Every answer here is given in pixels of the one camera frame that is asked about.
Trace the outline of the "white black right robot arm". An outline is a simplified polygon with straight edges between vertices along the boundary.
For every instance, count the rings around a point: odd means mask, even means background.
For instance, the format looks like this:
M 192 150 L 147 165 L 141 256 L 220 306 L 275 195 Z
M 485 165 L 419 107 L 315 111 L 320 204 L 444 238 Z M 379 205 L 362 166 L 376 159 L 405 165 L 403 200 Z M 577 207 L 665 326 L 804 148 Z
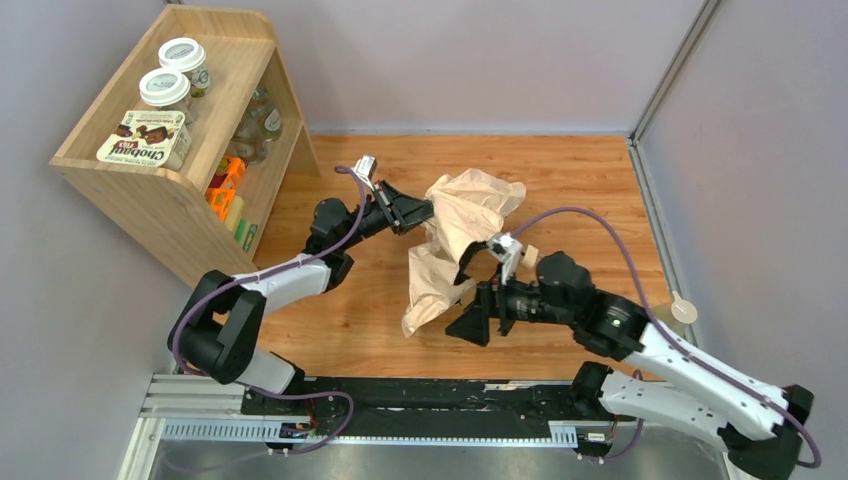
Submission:
M 589 352 L 667 383 L 651 386 L 586 362 L 571 389 L 581 400 L 696 437 L 755 478 L 792 475 L 802 447 L 800 429 L 814 400 L 809 390 L 762 382 L 696 349 L 667 326 L 652 323 L 641 305 L 597 288 L 589 271 L 562 251 L 543 257 L 536 276 L 525 283 L 496 273 L 478 283 L 473 302 L 447 335 L 485 346 L 492 319 L 499 320 L 501 335 L 517 321 L 567 326 Z

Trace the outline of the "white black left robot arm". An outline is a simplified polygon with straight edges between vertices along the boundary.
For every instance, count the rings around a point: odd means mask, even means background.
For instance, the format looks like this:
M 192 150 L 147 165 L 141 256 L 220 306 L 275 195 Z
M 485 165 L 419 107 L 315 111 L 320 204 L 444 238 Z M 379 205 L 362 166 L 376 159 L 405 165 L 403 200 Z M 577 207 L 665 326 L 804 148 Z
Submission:
M 403 194 L 386 181 L 361 187 L 360 193 L 353 210 L 338 198 L 322 200 L 305 247 L 293 259 L 248 274 L 204 274 L 167 339 L 180 365 L 222 385 L 286 393 L 302 371 L 259 347 L 264 318 L 340 285 L 354 264 L 349 248 L 386 229 L 404 235 L 434 215 L 431 201 Z

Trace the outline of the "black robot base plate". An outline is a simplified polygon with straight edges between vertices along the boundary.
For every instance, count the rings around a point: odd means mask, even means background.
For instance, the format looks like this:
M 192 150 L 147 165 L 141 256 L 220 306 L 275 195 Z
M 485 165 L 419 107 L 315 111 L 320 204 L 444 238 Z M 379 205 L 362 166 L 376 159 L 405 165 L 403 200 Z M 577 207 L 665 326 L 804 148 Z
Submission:
M 613 416 L 587 399 L 575 397 L 570 384 L 512 386 L 507 381 L 314 377 L 295 384 L 295 392 L 349 394 L 302 401 L 275 400 L 254 392 L 242 400 L 246 415 L 306 415 L 320 433 L 352 418 L 346 436 L 537 439 L 550 434 L 552 421 L 589 421 L 608 425 Z

